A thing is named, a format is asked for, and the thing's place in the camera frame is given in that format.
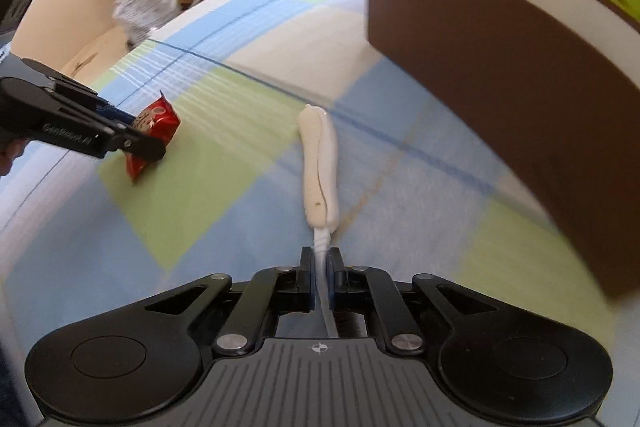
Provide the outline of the white hairbrush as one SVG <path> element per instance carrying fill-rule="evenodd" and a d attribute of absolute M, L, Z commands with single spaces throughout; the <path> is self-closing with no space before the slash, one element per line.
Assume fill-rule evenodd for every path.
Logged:
<path fill-rule="evenodd" d="M 306 220 L 314 232 L 314 269 L 319 306 L 326 332 L 337 338 L 337 326 L 331 309 L 328 254 L 331 236 L 340 225 L 337 196 L 337 134 L 329 113 L 320 106 L 307 104 L 297 116 L 302 141 L 303 203 Z"/>

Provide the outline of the checkered tablecloth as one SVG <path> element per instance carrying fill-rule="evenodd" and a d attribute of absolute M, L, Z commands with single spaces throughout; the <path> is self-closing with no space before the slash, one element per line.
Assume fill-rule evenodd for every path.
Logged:
<path fill-rule="evenodd" d="M 364 0 L 207 0 L 117 63 L 100 90 L 182 124 L 132 184 L 122 155 L 34 144 L 1 183 L 1 341 L 29 424 L 28 350 L 85 317 L 224 272 L 246 280 L 311 242 L 296 116 L 329 109 L 345 258 L 432 272 L 593 335 L 620 314 L 498 157 L 364 36 Z"/>

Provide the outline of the brown cardboard storage box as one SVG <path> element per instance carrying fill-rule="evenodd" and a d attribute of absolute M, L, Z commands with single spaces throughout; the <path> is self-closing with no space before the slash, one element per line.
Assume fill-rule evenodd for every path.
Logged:
<path fill-rule="evenodd" d="M 368 0 L 375 49 L 533 193 L 602 291 L 639 289 L 639 25 L 608 0 Z"/>

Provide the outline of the clear printed plastic bag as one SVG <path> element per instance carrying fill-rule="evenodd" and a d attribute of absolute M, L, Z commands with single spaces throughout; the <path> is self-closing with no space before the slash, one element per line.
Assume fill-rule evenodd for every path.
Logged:
<path fill-rule="evenodd" d="M 179 0 L 115 0 L 113 18 L 125 31 L 128 43 L 138 46 L 180 12 Z"/>

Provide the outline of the red snack packet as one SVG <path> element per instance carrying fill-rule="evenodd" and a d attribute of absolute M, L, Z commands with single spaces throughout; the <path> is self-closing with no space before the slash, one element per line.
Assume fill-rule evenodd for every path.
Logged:
<path fill-rule="evenodd" d="M 165 156 L 166 147 L 180 124 L 178 114 L 163 93 L 134 118 L 132 127 L 139 136 L 125 152 L 126 170 L 132 181 L 137 181 L 146 169 Z"/>

